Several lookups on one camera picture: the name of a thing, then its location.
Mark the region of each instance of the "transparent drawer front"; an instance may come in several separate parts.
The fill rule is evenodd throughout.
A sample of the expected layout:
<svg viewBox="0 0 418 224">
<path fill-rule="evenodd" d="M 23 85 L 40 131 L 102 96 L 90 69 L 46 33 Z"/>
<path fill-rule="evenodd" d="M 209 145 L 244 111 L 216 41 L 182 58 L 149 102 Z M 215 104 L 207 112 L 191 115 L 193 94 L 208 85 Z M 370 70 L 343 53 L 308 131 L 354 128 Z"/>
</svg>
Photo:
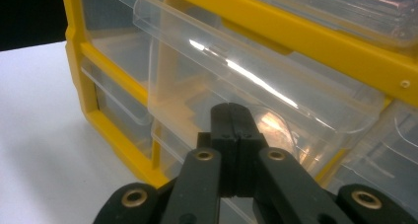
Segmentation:
<svg viewBox="0 0 418 224">
<path fill-rule="evenodd" d="M 418 42 L 417 0 L 261 1 L 379 43 L 406 47 Z"/>
<path fill-rule="evenodd" d="M 314 176 L 379 118 L 383 95 L 297 52 L 281 55 L 182 0 L 139 0 L 135 24 L 155 38 L 149 111 L 188 146 L 210 131 L 210 110 L 249 107 L 270 146 Z"/>
<path fill-rule="evenodd" d="M 161 145 L 161 171 L 169 179 L 176 178 L 191 148 L 157 120 L 153 122 L 152 137 Z M 221 224 L 256 223 L 252 213 L 252 198 L 223 198 L 220 212 Z"/>
<path fill-rule="evenodd" d="M 150 37 L 132 24 L 135 0 L 82 0 L 91 43 L 142 86 L 148 86 Z"/>
<path fill-rule="evenodd" d="M 148 158 L 151 158 L 151 121 L 147 109 L 108 78 L 89 60 L 82 71 L 96 84 L 99 110 Z"/>
<path fill-rule="evenodd" d="M 329 184 L 376 187 L 397 200 L 418 219 L 418 109 L 400 102 L 353 149 Z"/>
</svg>

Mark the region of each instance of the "yellow plastic frame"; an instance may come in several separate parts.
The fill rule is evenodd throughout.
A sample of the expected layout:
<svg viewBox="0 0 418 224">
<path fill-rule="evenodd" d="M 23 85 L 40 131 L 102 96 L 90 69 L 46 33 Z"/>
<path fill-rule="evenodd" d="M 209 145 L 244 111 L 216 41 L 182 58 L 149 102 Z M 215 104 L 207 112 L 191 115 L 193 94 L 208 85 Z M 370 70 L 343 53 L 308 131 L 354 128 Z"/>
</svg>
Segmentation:
<svg viewBox="0 0 418 224">
<path fill-rule="evenodd" d="M 108 120 L 98 108 L 94 83 L 81 72 L 81 62 L 83 58 L 90 59 L 108 77 L 143 105 L 147 103 L 147 91 L 87 41 L 81 0 L 64 0 L 64 5 L 68 19 L 66 50 L 83 114 L 138 179 L 155 187 L 164 185 L 168 179 L 159 168 L 160 144 L 153 142 L 152 159 L 150 160 Z"/>
</svg>

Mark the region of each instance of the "clear plastic drawer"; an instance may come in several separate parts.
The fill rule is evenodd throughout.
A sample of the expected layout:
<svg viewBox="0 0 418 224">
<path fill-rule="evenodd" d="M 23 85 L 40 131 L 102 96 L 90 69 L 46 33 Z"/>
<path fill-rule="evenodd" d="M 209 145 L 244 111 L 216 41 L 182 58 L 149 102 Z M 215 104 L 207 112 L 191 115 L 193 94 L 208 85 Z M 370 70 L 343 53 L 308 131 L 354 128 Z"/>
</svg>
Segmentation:
<svg viewBox="0 0 418 224">
<path fill-rule="evenodd" d="M 148 158 L 151 158 L 152 117 L 147 108 L 133 99 L 88 59 L 82 71 L 95 83 L 99 110 Z"/>
<path fill-rule="evenodd" d="M 149 111 L 191 148 L 198 132 L 210 131 L 212 107 L 238 103 L 272 134 L 271 146 L 315 176 L 357 143 L 383 107 L 377 90 L 297 52 L 272 51 L 182 0 L 139 0 L 134 23 L 155 38 Z"/>
<path fill-rule="evenodd" d="M 132 23 L 135 0 L 82 0 L 86 35 L 101 53 L 148 86 L 150 37 Z"/>
<path fill-rule="evenodd" d="M 336 30 L 407 47 L 418 42 L 418 0 L 261 0 Z"/>
</svg>

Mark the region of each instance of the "plastic drawer organizer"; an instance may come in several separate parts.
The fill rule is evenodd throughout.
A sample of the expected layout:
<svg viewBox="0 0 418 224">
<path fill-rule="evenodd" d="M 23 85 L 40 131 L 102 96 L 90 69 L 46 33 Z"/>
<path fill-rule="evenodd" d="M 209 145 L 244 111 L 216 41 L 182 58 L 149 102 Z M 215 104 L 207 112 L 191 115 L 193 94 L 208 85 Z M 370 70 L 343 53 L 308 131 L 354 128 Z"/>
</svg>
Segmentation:
<svg viewBox="0 0 418 224">
<path fill-rule="evenodd" d="M 252 32 L 268 28 L 252 25 L 262 18 L 247 22 L 243 29 L 240 21 L 221 18 L 184 0 L 64 1 L 69 23 L 68 59 L 83 113 L 139 179 L 159 187 L 177 176 L 186 153 L 196 146 L 197 133 L 210 130 L 210 109 L 233 102 L 250 109 L 270 146 L 291 152 L 330 190 L 351 182 L 366 183 L 393 196 L 417 217 L 413 198 L 418 181 L 413 175 L 418 158 L 416 109 L 395 101 L 380 119 L 382 92 L 319 63 L 334 67 L 333 57 L 341 56 L 345 58 L 338 63 L 358 62 L 362 65 L 349 66 L 362 66 L 365 72 L 370 66 L 370 72 L 376 72 L 374 67 L 381 64 L 414 64 L 410 62 L 416 59 L 413 47 L 405 48 L 412 49 L 405 54 L 398 48 L 389 52 L 373 44 L 364 47 L 357 38 L 344 35 L 338 41 L 335 33 L 321 27 L 311 31 L 311 24 L 300 22 L 301 29 L 296 32 L 310 40 L 307 45 L 311 45 L 313 33 L 318 33 L 326 36 L 324 44 L 341 43 L 342 50 L 355 55 L 348 58 L 332 50 L 329 55 L 322 53 L 328 46 L 321 44 L 311 53 L 299 40 L 292 42 L 294 47 L 276 43 L 276 35 L 270 32 L 263 32 L 265 36 Z M 230 9 L 223 8 L 225 13 L 220 13 L 218 5 L 205 1 L 196 0 L 195 4 L 201 2 L 205 9 L 228 15 Z M 220 6 L 228 2 L 220 1 Z M 406 47 L 417 39 L 416 1 L 412 0 L 397 0 L 399 8 L 394 0 L 344 1 L 363 4 L 368 8 L 362 11 L 369 11 L 370 16 L 384 13 L 373 21 L 359 19 L 366 12 L 355 12 L 335 0 L 323 1 L 323 5 L 318 5 L 321 0 L 312 0 L 306 6 L 301 5 L 304 0 L 263 1 L 385 47 Z M 379 8 L 373 9 L 374 1 L 380 1 Z M 250 5 L 255 8 L 259 3 Z M 263 6 L 257 15 L 273 13 L 269 8 Z M 339 11 L 348 14 L 344 21 L 335 17 L 343 16 Z M 284 30 L 288 23 L 300 21 L 296 16 L 277 16 L 285 16 L 281 19 L 287 21 L 281 22 Z M 363 57 L 363 62 L 362 55 L 371 55 L 370 60 Z M 401 84 L 401 89 L 399 81 L 388 77 L 387 84 L 368 83 L 416 105 L 418 100 L 407 96 L 416 90 L 416 74 L 408 74 L 413 70 L 406 66 L 393 74 L 396 80 L 403 79 L 405 73 L 412 75 L 405 80 L 409 85 Z M 363 73 L 352 72 L 349 75 L 367 81 Z M 381 79 L 384 73 L 376 76 Z M 250 199 L 225 199 L 221 209 L 221 223 L 254 220 Z"/>
</svg>

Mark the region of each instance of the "small rivet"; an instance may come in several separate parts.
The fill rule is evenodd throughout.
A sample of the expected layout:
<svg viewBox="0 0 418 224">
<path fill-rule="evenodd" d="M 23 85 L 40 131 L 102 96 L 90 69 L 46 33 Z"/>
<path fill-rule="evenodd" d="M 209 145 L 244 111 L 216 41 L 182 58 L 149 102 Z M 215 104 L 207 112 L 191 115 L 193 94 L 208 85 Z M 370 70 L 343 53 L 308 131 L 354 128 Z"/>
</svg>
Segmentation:
<svg viewBox="0 0 418 224">
<path fill-rule="evenodd" d="M 400 82 L 400 87 L 402 88 L 409 88 L 409 86 L 411 86 L 411 82 L 409 82 L 409 80 L 403 80 Z"/>
<path fill-rule="evenodd" d="M 268 157 L 271 160 L 281 161 L 281 160 L 285 159 L 286 156 L 283 153 L 278 152 L 278 151 L 270 151 L 268 153 Z"/>
<path fill-rule="evenodd" d="M 128 190 L 122 198 L 125 207 L 137 207 L 144 203 L 148 198 L 147 192 L 142 188 Z"/>
<path fill-rule="evenodd" d="M 369 209 L 380 209 L 382 208 L 382 202 L 374 195 L 366 191 L 353 191 L 351 197 L 360 205 Z"/>
<path fill-rule="evenodd" d="M 201 161 L 209 161 L 213 158 L 213 154 L 208 151 L 202 151 L 196 154 L 196 158 Z"/>
</svg>

